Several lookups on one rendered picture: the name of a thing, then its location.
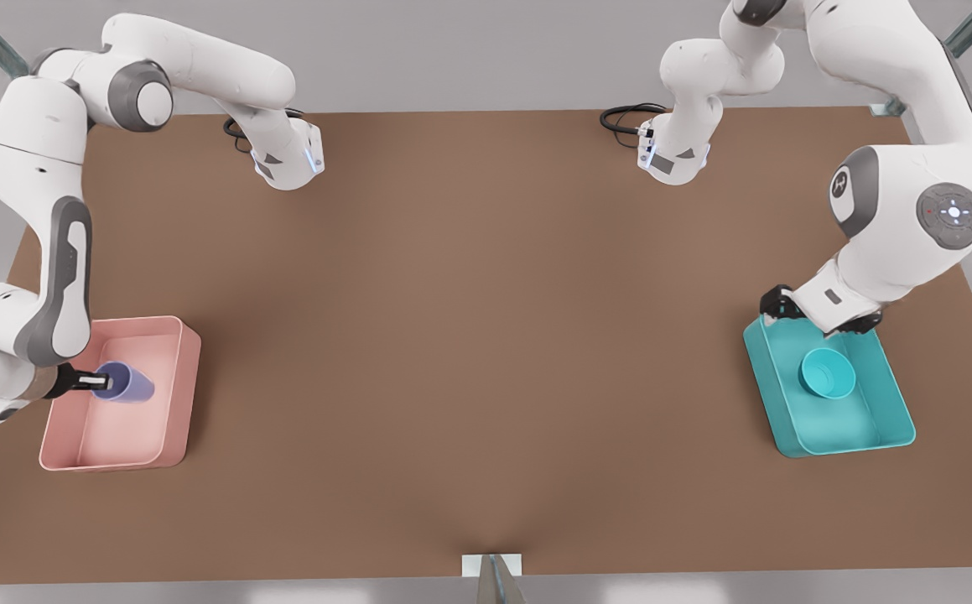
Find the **pink box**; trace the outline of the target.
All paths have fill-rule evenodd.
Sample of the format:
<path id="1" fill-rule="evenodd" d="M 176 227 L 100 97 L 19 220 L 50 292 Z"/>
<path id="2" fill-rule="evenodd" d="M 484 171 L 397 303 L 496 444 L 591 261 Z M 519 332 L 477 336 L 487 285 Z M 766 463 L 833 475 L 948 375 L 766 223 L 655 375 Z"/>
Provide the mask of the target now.
<path id="1" fill-rule="evenodd" d="M 73 366 L 112 386 L 51 404 L 39 463 L 46 471 L 163 469 L 185 456 L 201 340 L 178 317 L 96 320 Z"/>

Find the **teal box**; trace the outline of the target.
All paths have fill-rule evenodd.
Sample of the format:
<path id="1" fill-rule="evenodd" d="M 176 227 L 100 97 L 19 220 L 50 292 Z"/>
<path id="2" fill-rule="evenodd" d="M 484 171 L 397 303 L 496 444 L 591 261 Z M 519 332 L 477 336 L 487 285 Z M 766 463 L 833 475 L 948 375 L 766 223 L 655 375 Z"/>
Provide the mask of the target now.
<path id="1" fill-rule="evenodd" d="M 826 337 L 810 320 L 758 317 L 743 341 L 777 450 L 788 458 L 888 450 L 916 428 L 874 331 Z"/>

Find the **purple cup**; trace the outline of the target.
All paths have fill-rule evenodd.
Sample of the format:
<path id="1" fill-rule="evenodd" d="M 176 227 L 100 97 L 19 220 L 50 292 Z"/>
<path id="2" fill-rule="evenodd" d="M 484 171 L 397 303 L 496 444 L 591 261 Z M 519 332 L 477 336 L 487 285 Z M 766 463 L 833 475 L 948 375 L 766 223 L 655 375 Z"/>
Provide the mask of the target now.
<path id="1" fill-rule="evenodd" d="M 155 393 L 155 386 L 147 375 L 122 361 L 107 361 L 97 368 L 97 373 L 107 373 L 112 387 L 107 391 L 93 391 L 98 400 L 114 403 L 141 403 Z"/>

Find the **teal bowl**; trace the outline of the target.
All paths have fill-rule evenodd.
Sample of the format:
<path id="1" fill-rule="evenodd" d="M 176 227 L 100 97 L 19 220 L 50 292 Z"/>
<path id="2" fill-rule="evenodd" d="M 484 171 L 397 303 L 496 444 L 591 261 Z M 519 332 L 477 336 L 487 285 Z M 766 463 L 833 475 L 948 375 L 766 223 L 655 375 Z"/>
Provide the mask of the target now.
<path id="1" fill-rule="evenodd" d="M 841 400 L 853 393 L 856 371 L 842 352 L 828 347 L 805 353 L 798 367 L 801 386 L 808 393 L 826 400 Z"/>

